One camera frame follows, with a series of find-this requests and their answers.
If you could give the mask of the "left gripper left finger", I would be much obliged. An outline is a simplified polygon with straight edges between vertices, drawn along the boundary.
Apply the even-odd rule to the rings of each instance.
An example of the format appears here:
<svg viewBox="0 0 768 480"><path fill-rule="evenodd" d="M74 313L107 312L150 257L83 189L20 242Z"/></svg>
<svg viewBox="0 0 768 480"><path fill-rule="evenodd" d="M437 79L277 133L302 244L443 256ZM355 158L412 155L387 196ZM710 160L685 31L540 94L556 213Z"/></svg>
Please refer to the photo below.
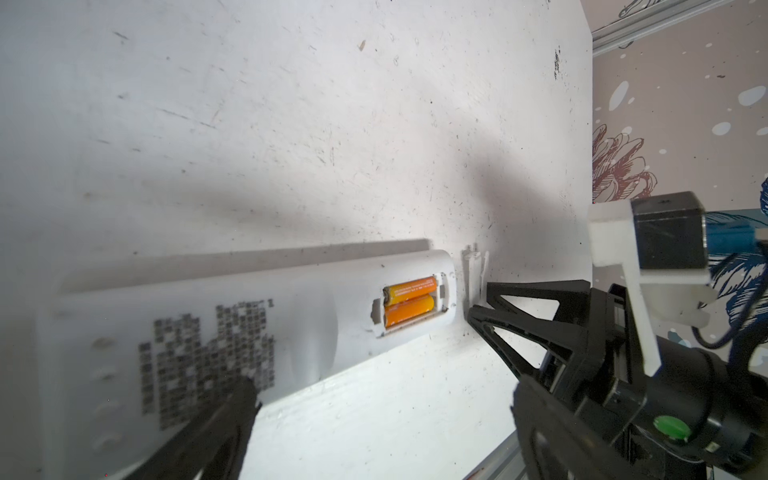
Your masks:
<svg viewBox="0 0 768 480"><path fill-rule="evenodd" d="M238 378L230 393L198 414L128 477L237 479L262 407L258 393L250 378Z"/></svg>

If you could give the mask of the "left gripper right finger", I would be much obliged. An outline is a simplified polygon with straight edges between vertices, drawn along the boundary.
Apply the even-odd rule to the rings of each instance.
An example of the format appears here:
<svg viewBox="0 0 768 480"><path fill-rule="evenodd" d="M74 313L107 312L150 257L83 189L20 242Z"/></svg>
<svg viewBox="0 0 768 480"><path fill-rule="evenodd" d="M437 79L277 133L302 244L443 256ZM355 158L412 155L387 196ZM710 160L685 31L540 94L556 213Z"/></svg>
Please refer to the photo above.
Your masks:
<svg viewBox="0 0 768 480"><path fill-rule="evenodd" d="M537 380L521 375L511 411L530 479L652 479L654 452L632 439L644 399L616 382L602 403L571 411Z"/></svg>

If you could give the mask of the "white remote control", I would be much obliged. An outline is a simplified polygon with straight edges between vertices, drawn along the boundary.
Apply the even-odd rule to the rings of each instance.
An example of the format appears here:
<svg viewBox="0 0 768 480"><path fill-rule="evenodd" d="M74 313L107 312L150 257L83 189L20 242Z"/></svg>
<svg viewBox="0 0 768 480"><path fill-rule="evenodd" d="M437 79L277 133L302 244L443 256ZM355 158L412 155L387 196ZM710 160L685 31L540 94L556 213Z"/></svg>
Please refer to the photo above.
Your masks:
<svg viewBox="0 0 768 480"><path fill-rule="evenodd" d="M434 310L387 330L383 289L430 276ZM240 377L271 403L452 322L458 306L442 250L62 295L37 316L43 473L117 473Z"/></svg>

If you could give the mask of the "white battery compartment cover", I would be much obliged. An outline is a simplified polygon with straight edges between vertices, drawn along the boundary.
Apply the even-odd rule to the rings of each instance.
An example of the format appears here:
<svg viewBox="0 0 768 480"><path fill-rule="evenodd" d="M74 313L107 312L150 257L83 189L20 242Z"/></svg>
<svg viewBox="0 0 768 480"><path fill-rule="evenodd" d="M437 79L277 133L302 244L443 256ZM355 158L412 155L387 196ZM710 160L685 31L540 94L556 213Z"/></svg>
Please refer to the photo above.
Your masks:
<svg viewBox="0 0 768 480"><path fill-rule="evenodd" d="M481 250L477 244L468 246L462 252L462 263L467 306L481 304L487 283L489 252Z"/></svg>

